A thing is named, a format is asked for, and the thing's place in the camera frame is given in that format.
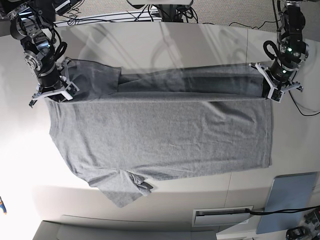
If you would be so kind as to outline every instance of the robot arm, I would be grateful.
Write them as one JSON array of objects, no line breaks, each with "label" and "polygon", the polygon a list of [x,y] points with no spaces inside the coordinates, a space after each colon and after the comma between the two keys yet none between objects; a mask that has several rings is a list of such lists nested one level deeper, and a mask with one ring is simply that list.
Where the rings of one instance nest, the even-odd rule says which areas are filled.
[{"label": "robot arm", "polygon": [[[66,67],[69,61],[57,63],[65,53],[67,43],[61,40],[53,23],[43,16],[42,10],[36,8],[31,3],[25,2],[8,13],[11,21],[10,33],[14,39],[20,41],[24,49],[24,60],[38,80],[37,93],[32,96],[30,107],[45,97],[57,102],[71,100],[79,91],[69,80]],[[43,29],[49,29],[51,38],[43,32]],[[59,46],[55,49],[56,37],[59,39]]]},{"label": "robot arm", "polygon": [[260,63],[252,64],[265,79],[263,86],[263,97],[276,102],[281,102],[284,94],[292,89],[303,91],[299,82],[293,82],[295,73],[309,55],[309,46],[303,41],[302,30],[305,27],[306,19],[300,10],[301,1],[285,1],[284,8],[278,10],[281,26],[277,30],[277,45],[268,40],[264,42],[263,49],[271,60],[274,60],[271,67],[265,67]]}]

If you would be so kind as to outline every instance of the table surface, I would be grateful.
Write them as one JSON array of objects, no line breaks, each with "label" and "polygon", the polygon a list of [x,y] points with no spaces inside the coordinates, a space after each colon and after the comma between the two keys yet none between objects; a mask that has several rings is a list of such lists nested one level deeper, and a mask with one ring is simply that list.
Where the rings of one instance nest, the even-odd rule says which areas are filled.
[{"label": "table surface", "polygon": [[[68,43],[66,57],[122,67],[124,74],[268,61],[263,42],[276,40],[275,33],[208,24],[100,23],[58,31]],[[316,111],[320,110],[320,43],[306,42],[310,55],[296,76],[304,92],[293,94],[303,106]],[[7,229],[14,229],[15,220],[15,224],[23,224],[22,230],[32,232],[40,220],[60,221],[62,215],[191,222],[193,209],[261,208],[274,177],[320,170],[320,116],[301,116],[287,94],[282,103],[273,104],[272,166],[150,180],[154,193],[117,208],[69,171],[48,134],[50,118],[45,103],[39,101],[34,109],[29,108],[37,80],[23,61],[20,43],[10,36],[1,37],[0,53],[0,159],[5,169],[0,174],[0,194],[8,210],[0,224]],[[311,205],[320,203],[319,193],[316,186]]]}]

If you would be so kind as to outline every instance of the gray t-shirt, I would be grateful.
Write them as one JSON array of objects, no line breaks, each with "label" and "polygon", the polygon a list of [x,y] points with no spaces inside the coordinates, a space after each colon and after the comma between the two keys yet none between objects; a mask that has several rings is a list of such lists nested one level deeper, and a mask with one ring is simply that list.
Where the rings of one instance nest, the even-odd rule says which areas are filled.
[{"label": "gray t-shirt", "polygon": [[126,96],[115,101],[104,95],[105,82],[120,85],[128,79],[115,68],[103,66],[102,71],[101,65],[81,64],[86,75],[70,71],[72,79],[99,93],[87,86],[72,101],[47,101],[50,135],[70,170],[118,207],[151,192],[145,179],[209,176],[270,165],[269,100],[244,96],[243,101],[130,102]]}]

